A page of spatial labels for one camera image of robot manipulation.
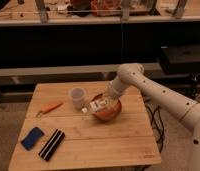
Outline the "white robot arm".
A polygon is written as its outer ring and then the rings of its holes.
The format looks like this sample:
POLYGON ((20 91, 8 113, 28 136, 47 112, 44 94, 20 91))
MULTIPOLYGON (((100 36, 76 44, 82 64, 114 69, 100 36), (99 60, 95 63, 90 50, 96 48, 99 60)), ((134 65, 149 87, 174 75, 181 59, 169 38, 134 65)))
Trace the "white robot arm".
POLYGON ((118 67, 116 77, 107 85, 108 95, 117 99, 129 86, 149 96, 192 132, 187 167, 188 171, 200 171, 200 103, 150 80, 139 63, 126 63, 118 67))

